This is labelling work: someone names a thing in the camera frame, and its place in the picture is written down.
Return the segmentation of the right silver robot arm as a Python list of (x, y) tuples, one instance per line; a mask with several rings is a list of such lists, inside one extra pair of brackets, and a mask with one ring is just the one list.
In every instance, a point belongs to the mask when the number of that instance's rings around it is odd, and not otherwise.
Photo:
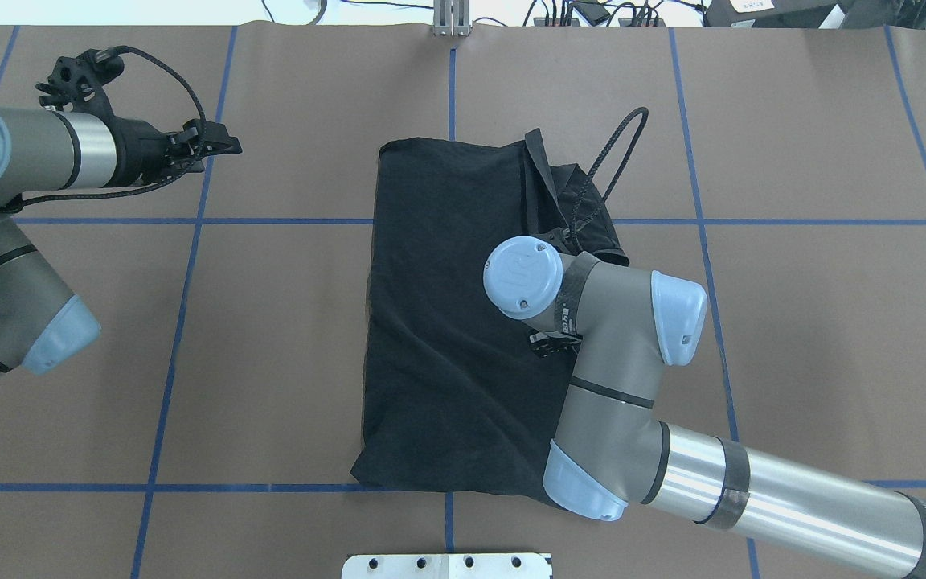
[(482, 281), (507, 318), (578, 345), (543, 474), (552, 502), (599, 521), (642, 503), (874, 577), (926, 578), (925, 499), (654, 416), (664, 371), (694, 358), (704, 330), (698, 283), (533, 236), (501, 242)]

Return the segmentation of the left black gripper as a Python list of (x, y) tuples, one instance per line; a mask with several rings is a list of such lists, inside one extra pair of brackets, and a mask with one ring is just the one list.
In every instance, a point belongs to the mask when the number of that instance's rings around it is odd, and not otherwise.
[(117, 164), (113, 187), (152, 186), (175, 179), (177, 171), (205, 171), (214, 155), (240, 155), (243, 147), (222, 122), (194, 118), (185, 122), (180, 142), (175, 132), (161, 132), (149, 122), (113, 118)]

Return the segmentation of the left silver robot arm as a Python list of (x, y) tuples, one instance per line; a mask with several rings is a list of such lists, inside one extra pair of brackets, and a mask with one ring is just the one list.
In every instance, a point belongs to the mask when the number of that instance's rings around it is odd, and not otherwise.
[(241, 154), (221, 122), (177, 131), (114, 113), (92, 99), (72, 109), (0, 107), (0, 378), (41, 375), (95, 341), (100, 324), (16, 216), (38, 203), (107, 200), (169, 186), (210, 155)]

